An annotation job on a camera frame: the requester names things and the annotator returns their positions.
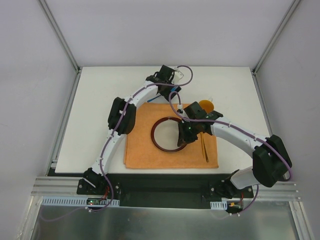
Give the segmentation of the gold spoon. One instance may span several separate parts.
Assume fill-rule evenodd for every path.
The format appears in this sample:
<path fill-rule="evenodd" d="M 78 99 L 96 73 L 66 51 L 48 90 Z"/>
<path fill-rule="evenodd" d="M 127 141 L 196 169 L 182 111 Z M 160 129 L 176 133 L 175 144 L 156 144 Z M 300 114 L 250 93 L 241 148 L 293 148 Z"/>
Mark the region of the gold spoon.
<path fill-rule="evenodd" d="M 200 133 L 200 142 L 201 142 L 202 155 L 204 158 L 206 158 L 205 139 L 204 139 L 204 134 L 202 132 Z"/>
<path fill-rule="evenodd" d="M 209 162 L 209 157 L 208 157 L 208 153 L 207 153 L 207 149 L 206 149 L 206 145 L 205 145 L 205 139 L 202 136 L 202 150 L 203 150 L 203 154 L 204 154 L 204 158 L 206 160 L 206 162 Z"/>

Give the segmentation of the blue metal fork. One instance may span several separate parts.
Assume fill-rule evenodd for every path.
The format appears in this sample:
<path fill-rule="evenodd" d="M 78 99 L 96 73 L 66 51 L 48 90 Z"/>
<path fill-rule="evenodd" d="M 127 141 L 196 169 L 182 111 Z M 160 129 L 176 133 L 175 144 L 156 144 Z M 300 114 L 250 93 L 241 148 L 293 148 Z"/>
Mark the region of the blue metal fork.
<path fill-rule="evenodd" d="M 151 98 L 151 99 L 149 99 L 149 100 L 147 100 L 147 102 L 148 103 L 150 103 L 151 101 L 153 101 L 153 100 L 155 100 L 155 99 L 157 99 L 157 98 L 159 98 L 161 95 L 159 94 L 159 87 L 158 87 L 158 91 L 157 91 L 157 93 L 156 93 L 156 96 L 155 97 L 153 97 L 153 98 Z"/>

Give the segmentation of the red rimmed plate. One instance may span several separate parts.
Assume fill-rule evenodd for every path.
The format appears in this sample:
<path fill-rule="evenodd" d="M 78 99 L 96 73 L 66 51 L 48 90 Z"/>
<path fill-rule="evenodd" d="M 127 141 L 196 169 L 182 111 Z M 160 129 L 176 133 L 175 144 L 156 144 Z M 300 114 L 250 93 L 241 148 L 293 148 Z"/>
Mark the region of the red rimmed plate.
<path fill-rule="evenodd" d="M 152 143 L 161 151 L 166 153 L 179 152 L 187 144 L 179 143 L 179 124 L 181 119 L 172 116 L 162 117 L 157 120 L 150 131 Z"/>

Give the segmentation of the white floral mug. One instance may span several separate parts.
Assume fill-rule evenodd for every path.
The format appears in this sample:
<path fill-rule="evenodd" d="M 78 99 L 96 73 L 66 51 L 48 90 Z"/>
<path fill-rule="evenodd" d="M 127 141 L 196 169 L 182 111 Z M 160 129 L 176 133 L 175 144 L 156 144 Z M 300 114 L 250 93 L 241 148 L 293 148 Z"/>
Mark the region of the white floral mug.
<path fill-rule="evenodd" d="M 215 109 L 212 97 L 209 97 L 208 99 L 200 100 L 198 104 L 203 110 L 205 110 L 207 114 L 211 113 Z"/>

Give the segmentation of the orange cloth placemat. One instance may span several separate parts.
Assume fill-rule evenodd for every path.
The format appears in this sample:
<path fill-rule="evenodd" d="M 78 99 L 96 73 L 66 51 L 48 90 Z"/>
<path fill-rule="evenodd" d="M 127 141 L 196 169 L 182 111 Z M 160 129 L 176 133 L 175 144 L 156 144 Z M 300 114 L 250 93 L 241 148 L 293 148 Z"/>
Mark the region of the orange cloth placemat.
<path fill-rule="evenodd" d="M 201 138 L 178 152 L 164 152 L 151 140 L 151 129 L 160 118 L 175 117 L 169 104 L 144 103 L 136 113 L 135 125 L 126 138 L 125 166 L 129 169 L 217 169 L 217 138 L 203 134 L 209 162 L 203 157 Z"/>

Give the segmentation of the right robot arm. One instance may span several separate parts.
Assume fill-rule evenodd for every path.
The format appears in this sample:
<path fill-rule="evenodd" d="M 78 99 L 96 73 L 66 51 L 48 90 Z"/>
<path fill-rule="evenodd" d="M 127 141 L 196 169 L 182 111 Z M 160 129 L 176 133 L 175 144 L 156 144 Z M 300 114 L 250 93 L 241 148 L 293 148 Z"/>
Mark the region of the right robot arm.
<path fill-rule="evenodd" d="M 235 170 L 226 179 L 214 185 L 214 192 L 222 198 L 235 198 L 244 188 L 263 185 L 271 188 L 291 173 L 292 162 L 282 139 L 273 134 L 269 137 L 245 130 L 232 123 L 215 110 L 206 112 L 198 102 L 177 106 L 179 147 L 195 142 L 198 135 L 208 134 L 221 138 L 244 151 L 252 159 L 252 165 Z"/>

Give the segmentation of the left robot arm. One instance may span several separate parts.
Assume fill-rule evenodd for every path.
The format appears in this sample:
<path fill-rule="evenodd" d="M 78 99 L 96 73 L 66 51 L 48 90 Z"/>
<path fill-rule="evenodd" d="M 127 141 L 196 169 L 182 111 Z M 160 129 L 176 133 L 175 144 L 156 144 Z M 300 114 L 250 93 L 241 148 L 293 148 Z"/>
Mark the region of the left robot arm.
<path fill-rule="evenodd" d="M 183 74 L 178 66 L 163 65 L 159 71 L 148 76 L 143 86 L 135 93 L 125 98 L 116 97 L 113 100 L 107 119 L 106 143 L 98 159 L 79 180 L 76 191 L 78 195 L 103 195 L 107 189 L 112 189 L 105 175 L 108 173 L 118 146 L 135 126 L 138 108 L 158 95 L 168 98 L 172 89 L 179 88 L 178 82 L 182 78 Z"/>

